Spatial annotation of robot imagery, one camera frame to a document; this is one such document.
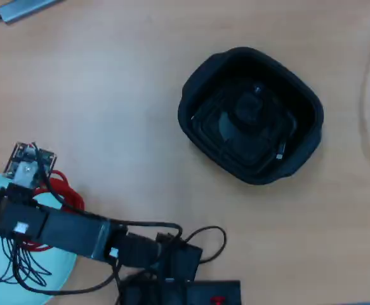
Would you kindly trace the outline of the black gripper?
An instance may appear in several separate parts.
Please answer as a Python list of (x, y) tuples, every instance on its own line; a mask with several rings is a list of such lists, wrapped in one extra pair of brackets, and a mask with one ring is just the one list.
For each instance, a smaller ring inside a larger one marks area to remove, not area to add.
[(0, 237), (37, 240), (48, 212), (33, 199), (34, 190), (9, 183), (0, 188)]

